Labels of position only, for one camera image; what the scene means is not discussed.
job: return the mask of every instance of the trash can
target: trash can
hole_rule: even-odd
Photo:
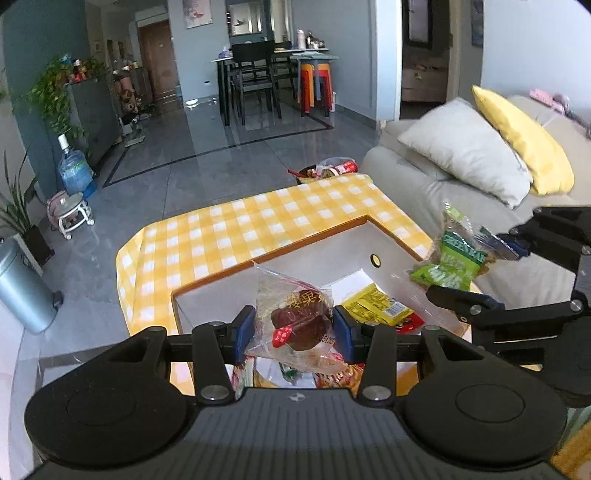
[[[51,325],[61,304],[27,263],[14,238],[0,245],[0,300],[31,333],[41,333]]]

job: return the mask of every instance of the red stool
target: red stool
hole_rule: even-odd
[[[319,64],[320,71],[320,97],[324,107],[324,116],[330,116],[332,109],[332,79],[330,77],[330,67],[328,63]],[[301,113],[310,113],[314,106],[314,75],[315,68],[312,65],[304,64],[301,66]]]

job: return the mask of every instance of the black dining chair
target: black dining chair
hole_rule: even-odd
[[[238,98],[238,115],[242,118],[242,125],[246,123],[244,94],[248,92],[257,92],[260,95],[260,92],[264,90],[267,95],[267,106],[269,110],[272,110],[272,100],[272,104],[277,111],[277,116],[281,118],[281,107],[279,106],[275,74],[271,66],[271,57],[274,51],[275,43],[270,41],[240,43],[232,46],[232,56],[236,63],[236,68],[232,72],[230,81],[232,82],[233,93]],[[261,60],[265,61],[264,69],[257,67],[261,70],[256,75],[248,76],[247,74],[253,73],[251,65]]]
[[[277,42],[275,43],[275,50],[278,48],[291,50],[292,45],[290,41]],[[273,73],[275,74],[275,86],[279,88],[279,80],[289,80],[293,97],[296,98],[297,94],[294,81],[297,78],[297,63],[292,62],[290,57],[274,57],[272,65]]]

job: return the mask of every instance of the white pillow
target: white pillow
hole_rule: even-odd
[[[531,173],[497,130],[465,100],[432,110],[398,137],[442,170],[510,209],[530,191]]]

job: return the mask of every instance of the blue water bottle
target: blue water bottle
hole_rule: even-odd
[[[68,195],[82,192],[84,198],[88,198],[96,190],[95,182],[92,180],[92,170],[88,166],[86,157],[80,150],[70,147],[66,135],[58,138],[63,152],[57,166],[61,180],[64,183]]]

